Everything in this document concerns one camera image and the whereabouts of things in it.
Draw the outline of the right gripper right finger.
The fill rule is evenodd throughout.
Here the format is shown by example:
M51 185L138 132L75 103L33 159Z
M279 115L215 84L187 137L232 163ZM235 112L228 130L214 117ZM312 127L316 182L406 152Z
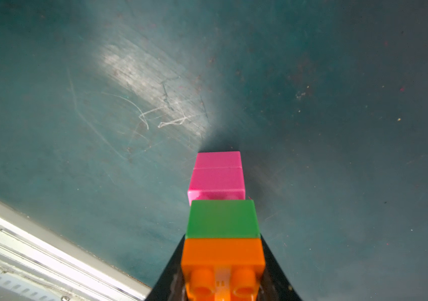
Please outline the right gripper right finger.
M260 280L259 300L302 301L275 259L264 237L261 237L265 270Z

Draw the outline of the green square lego brick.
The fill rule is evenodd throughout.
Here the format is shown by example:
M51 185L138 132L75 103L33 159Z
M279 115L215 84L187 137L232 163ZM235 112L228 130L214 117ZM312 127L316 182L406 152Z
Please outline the green square lego brick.
M246 200L194 200L186 238L260 238L255 203Z

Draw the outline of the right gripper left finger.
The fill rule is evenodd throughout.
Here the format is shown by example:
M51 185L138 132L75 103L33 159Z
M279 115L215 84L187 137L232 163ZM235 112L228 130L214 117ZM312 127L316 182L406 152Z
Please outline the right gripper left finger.
M185 236L181 238L160 278L145 298L145 301L185 301L188 299L186 282L181 268L184 244Z

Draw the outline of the orange long lego brick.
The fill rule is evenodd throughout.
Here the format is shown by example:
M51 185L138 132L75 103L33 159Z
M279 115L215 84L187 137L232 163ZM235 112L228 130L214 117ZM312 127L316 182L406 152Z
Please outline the orange long lego brick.
M265 266L259 238L188 238L181 257L188 300L256 300Z

